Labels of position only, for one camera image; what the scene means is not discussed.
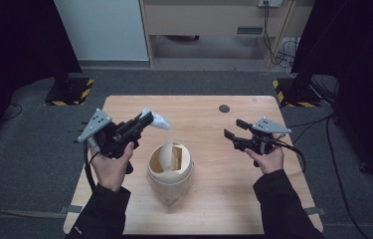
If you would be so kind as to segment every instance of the wooden cabinet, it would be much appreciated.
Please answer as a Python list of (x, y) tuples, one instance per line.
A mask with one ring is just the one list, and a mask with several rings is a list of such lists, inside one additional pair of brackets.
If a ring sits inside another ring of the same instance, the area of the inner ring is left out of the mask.
[(147, 39), (148, 54), (153, 64), (156, 36), (237, 36), (253, 35), (260, 40), (268, 67), (270, 51), (278, 51), (283, 37), (299, 37), (314, 0), (283, 0), (279, 8), (259, 7), (259, 0), (140, 0)]

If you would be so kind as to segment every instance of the person's left hand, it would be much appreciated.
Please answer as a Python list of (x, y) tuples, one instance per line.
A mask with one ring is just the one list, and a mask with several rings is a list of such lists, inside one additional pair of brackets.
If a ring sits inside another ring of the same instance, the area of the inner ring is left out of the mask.
[(119, 159), (108, 158), (98, 153), (92, 161), (98, 183), (117, 192), (124, 181), (126, 168), (130, 158), (133, 156), (134, 143), (130, 142), (124, 149), (123, 156)]

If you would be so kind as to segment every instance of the black curtain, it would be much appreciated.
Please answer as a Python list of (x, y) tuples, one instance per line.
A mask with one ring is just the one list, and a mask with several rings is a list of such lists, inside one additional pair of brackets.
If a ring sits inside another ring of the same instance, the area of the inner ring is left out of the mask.
[[(309, 56), (319, 43), (322, 51), (313, 63)], [(314, 74), (338, 80), (334, 109), (373, 171), (373, 1), (316, 0), (292, 71), (305, 71), (308, 64), (315, 64)]]
[(22, 86), (81, 73), (52, 0), (0, 0), (0, 119)]

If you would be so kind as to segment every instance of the white wall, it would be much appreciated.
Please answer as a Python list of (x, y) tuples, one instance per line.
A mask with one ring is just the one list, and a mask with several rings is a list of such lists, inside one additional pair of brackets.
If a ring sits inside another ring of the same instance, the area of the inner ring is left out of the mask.
[(55, 0), (78, 60), (148, 61), (138, 0)]

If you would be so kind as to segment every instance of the light wood tabletop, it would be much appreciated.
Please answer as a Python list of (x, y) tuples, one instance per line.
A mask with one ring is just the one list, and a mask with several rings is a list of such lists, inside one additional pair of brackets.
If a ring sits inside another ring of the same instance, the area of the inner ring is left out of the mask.
[[(230, 108), (219, 111), (220, 105)], [(264, 234), (260, 204), (253, 184), (262, 176), (253, 161), (224, 138), (224, 128), (236, 136), (251, 138), (236, 126), (236, 119), (255, 123), (262, 117), (284, 125), (275, 98), (269, 96), (111, 96), (103, 111), (114, 123), (128, 121), (144, 108), (166, 117), (170, 130), (148, 126), (130, 160), (134, 171), (124, 179), (131, 191), (124, 234), (133, 235), (249, 235)], [(185, 145), (195, 165), (194, 182), (187, 195), (170, 211), (151, 189), (147, 163), (152, 151), (169, 138)], [(287, 135), (283, 141), (291, 144)], [(284, 170), (303, 208), (313, 207), (296, 154), (284, 149)], [(91, 196), (83, 171), (72, 205), (85, 206)], [(78, 213), (68, 213), (64, 231), (69, 233)], [(322, 231), (319, 215), (310, 215)]]

